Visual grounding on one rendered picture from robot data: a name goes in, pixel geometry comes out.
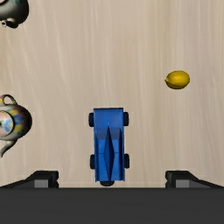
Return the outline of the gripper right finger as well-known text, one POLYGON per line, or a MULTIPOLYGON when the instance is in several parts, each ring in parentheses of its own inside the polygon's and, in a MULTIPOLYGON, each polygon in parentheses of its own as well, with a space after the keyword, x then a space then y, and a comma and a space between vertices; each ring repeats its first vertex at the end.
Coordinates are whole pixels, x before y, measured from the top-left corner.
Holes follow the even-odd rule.
POLYGON ((221 188, 221 185, 196 178, 189 171, 166 171, 165 179, 166 188, 221 188))

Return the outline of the colourful painted teapot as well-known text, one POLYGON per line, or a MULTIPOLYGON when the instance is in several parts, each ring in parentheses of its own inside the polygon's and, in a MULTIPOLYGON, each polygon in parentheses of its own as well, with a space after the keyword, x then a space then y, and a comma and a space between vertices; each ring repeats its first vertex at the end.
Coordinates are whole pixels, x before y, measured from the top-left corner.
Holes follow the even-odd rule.
POLYGON ((32 127, 32 115, 18 105, 10 94, 0 96, 0 140, 5 141, 0 150, 0 157, 8 151, 19 138, 28 133, 32 127))

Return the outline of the dark grey teapot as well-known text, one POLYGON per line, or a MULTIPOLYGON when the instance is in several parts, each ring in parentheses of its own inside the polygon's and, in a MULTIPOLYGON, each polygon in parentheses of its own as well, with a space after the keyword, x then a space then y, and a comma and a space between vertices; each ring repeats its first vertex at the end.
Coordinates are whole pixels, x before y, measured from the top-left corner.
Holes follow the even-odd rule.
POLYGON ((28 0, 0 0, 0 25, 16 29, 29 15, 28 0))

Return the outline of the yellow lemon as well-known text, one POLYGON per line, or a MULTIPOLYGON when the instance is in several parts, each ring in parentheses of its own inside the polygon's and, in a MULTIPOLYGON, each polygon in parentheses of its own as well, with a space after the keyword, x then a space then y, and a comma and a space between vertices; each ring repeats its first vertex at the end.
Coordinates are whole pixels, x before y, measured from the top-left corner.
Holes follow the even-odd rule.
POLYGON ((173 71, 165 78, 165 83, 172 89, 183 89, 190 83, 190 76, 185 71, 173 71))

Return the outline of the blue toy car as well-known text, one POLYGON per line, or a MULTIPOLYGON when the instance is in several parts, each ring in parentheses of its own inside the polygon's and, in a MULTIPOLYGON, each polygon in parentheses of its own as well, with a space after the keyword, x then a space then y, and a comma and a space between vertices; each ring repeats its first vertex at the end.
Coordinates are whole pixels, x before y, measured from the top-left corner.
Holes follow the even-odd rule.
POLYGON ((95 181, 102 186, 124 181, 125 170, 130 168, 130 155, 124 151, 129 113, 123 108, 95 108, 88 115, 88 125, 94 129, 94 153, 89 165, 95 181))

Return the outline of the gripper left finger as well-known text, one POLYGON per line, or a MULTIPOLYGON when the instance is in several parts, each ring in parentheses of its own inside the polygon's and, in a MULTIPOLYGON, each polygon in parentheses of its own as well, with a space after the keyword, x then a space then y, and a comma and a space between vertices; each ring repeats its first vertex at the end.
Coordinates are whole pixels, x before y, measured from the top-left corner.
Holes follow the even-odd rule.
POLYGON ((28 178, 3 185, 3 188, 58 188, 58 178, 58 171, 35 171, 28 178))

